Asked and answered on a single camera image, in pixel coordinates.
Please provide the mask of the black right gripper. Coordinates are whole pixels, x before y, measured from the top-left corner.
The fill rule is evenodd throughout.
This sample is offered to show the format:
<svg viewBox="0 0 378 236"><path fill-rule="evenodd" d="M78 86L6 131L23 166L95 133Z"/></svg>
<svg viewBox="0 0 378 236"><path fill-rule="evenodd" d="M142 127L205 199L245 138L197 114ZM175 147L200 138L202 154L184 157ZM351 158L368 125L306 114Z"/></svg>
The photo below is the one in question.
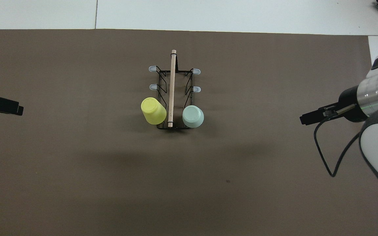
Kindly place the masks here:
<svg viewBox="0 0 378 236"><path fill-rule="evenodd" d="M338 109L346 108L354 105L352 109L343 113L341 116L345 117L350 122L358 123L367 119L366 114L361 110L357 99L358 86L354 86L344 90L339 98L338 103L332 103L327 106L318 108L315 111L303 114L300 116L300 122L302 125L312 125L320 123L326 117L335 113L335 108L338 105Z"/></svg>

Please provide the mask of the pale green plastic cup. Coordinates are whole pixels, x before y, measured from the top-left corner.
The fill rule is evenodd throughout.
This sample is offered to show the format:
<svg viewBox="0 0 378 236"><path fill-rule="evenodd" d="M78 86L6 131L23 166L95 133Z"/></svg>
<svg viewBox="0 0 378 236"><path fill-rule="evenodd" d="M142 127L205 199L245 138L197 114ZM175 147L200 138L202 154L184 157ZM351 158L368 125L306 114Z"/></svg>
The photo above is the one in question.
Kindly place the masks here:
<svg viewBox="0 0 378 236"><path fill-rule="evenodd" d="M197 128L204 122L204 112L197 106L186 106L182 113L185 126Z"/></svg>

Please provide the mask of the yellow plastic cup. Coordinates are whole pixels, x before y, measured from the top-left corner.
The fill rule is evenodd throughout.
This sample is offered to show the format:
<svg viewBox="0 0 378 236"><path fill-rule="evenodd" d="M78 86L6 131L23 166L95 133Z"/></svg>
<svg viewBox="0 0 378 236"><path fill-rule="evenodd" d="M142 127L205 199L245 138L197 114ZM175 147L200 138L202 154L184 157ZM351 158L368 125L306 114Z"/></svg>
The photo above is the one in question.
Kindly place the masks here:
<svg viewBox="0 0 378 236"><path fill-rule="evenodd" d="M153 97L145 98L141 102L141 110L146 121L151 125L163 123L167 116L166 109Z"/></svg>

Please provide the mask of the brown table mat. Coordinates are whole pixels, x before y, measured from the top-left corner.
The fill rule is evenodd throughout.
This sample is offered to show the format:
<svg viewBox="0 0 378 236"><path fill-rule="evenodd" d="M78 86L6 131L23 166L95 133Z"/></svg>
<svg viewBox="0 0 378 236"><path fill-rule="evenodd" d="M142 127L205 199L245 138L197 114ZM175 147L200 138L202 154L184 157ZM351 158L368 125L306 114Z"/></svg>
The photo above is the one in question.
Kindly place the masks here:
<svg viewBox="0 0 378 236"><path fill-rule="evenodd" d="M158 74L197 68L204 122L160 130ZM367 36L0 30L0 236L378 236L357 144L335 178L300 115L371 67Z"/></svg>

